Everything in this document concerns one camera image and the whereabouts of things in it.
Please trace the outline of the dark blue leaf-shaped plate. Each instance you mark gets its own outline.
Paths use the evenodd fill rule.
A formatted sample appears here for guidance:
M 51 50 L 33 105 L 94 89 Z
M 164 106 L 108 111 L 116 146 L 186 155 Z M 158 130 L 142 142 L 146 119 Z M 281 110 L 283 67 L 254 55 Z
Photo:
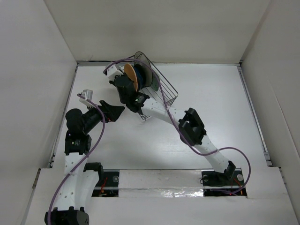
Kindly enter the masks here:
M 136 78 L 137 78 L 137 90 L 140 90 L 143 87 L 143 77 L 141 76 L 140 70 L 138 67 L 134 67 Z

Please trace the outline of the orange woven bamboo round plate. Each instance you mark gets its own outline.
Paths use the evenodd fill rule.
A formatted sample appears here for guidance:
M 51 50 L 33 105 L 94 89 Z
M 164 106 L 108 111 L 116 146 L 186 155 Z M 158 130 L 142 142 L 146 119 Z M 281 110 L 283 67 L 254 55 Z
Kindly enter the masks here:
M 133 81 L 133 85 L 135 88 L 135 91 L 138 91 L 138 80 L 137 75 L 134 70 L 134 67 L 130 63 L 126 63 L 124 65 L 124 73 L 128 76 L 128 78 Z

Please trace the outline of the cream round plate tree drawing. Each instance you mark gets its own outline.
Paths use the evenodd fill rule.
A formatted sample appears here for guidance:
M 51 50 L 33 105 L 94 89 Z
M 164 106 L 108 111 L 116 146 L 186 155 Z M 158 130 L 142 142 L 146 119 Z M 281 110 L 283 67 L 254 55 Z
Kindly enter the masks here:
M 146 74 L 147 74 L 147 82 L 146 82 L 146 87 L 151 86 L 152 83 L 152 71 L 150 69 L 151 65 L 150 65 L 150 61 L 148 60 L 148 58 L 146 57 L 146 55 L 141 52 L 141 51 L 137 51 L 135 53 L 134 56 L 135 61 L 135 65 L 139 64 L 141 66 L 143 66 L 143 68 L 146 70 Z

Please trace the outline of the black round bowl plate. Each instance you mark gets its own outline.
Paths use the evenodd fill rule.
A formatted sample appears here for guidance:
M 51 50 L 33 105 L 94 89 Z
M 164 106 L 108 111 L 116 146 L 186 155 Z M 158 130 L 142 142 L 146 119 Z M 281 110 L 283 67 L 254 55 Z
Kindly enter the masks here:
M 147 82 L 147 74 L 146 74 L 146 70 L 143 68 L 143 66 L 137 64 L 135 66 L 140 74 L 140 77 L 142 78 L 141 81 L 141 89 L 144 88 L 146 86 L 146 82 Z

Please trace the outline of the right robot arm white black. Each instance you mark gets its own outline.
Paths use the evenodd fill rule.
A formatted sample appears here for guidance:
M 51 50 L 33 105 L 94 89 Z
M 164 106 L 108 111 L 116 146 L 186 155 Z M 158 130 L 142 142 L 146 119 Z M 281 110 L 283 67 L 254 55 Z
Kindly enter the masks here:
M 193 108 L 183 111 L 168 107 L 141 93 L 140 89 L 146 86 L 147 81 L 147 75 L 136 70 L 120 71 L 117 75 L 109 76 L 109 82 L 117 88 L 121 103 L 130 111 L 155 117 L 175 126 L 182 142 L 194 147 L 196 154 L 204 156 L 211 164 L 214 170 L 212 177 L 218 187 L 232 181 L 236 166 L 211 142 L 197 111 Z

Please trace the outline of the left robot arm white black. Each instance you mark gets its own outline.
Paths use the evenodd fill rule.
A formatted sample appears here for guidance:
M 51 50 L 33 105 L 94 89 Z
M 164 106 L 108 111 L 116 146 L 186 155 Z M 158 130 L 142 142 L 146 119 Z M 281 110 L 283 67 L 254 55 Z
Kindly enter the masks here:
M 45 213 L 47 225 L 87 225 L 90 222 L 86 206 L 96 186 L 105 180 L 100 162 L 89 163 L 88 156 L 95 149 L 91 146 L 89 132 L 100 122 L 115 122 L 123 106 L 113 106 L 101 100 L 90 104 L 86 113 L 71 109 L 66 115 L 64 179 L 52 197 Z

